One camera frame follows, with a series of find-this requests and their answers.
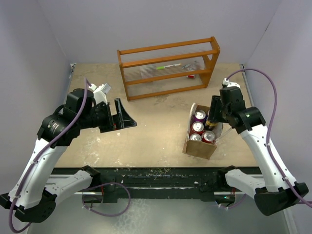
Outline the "black beverage can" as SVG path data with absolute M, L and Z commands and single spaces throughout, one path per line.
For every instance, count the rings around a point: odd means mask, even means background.
M 213 119 L 212 117 L 207 117 L 204 123 L 204 128 L 207 131 L 211 131 L 213 128 L 216 127 L 217 124 L 218 122 L 215 119 Z

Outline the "brown canvas tote bag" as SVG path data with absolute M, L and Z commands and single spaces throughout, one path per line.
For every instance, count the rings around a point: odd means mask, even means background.
M 194 112 L 196 110 L 203 110 L 206 112 L 208 117 L 209 109 L 210 107 L 208 106 L 198 105 L 197 103 L 192 104 L 187 122 L 186 138 L 183 146 L 183 153 L 209 160 L 212 154 L 215 152 L 218 141 L 222 136 L 223 123 L 218 123 L 216 127 L 211 130 L 215 134 L 215 144 L 208 144 L 202 141 L 193 141 L 189 139 L 189 135 L 193 133 L 191 130 L 191 125 L 193 124 L 192 116 Z

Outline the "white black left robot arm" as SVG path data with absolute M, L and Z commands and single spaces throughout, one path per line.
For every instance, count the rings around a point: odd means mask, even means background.
M 106 94 L 100 88 L 75 89 L 64 105 L 46 117 L 37 133 L 33 154 L 14 188 L 0 196 L 0 204 L 10 217 L 24 223 L 41 223 L 55 207 L 74 193 L 95 191 L 102 182 L 100 172 L 83 166 L 74 175 L 47 185 L 55 164 L 81 130 L 99 128 L 101 133 L 135 127 L 121 100 L 114 100 L 117 113 L 111 114 Z

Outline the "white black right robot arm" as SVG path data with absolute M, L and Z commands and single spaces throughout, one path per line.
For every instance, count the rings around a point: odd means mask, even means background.
M 308 192 L 304 182 L 297 182 L 279 156 L 268 135 L 266 122 L 256 107 L 246 108 L 241 89 L 223 86 L 212 97 L 209 117 L 227 123 L 249 146 L 263 179 L 243 173 L 235 166 L 220 169 L 216 183 L 219 189 L 239 189 L 253 198 L 263 215 L 270 216 L 299 203 Z

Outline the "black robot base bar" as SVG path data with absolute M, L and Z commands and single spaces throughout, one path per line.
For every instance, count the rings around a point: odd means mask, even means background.
M 240 191 L 217 184 L 218 168 L 152 167 L 98 168 L 100 177 L 84 192 L 102 195 L 103 202 L 118 199 L 198 199 L 234 202 Z

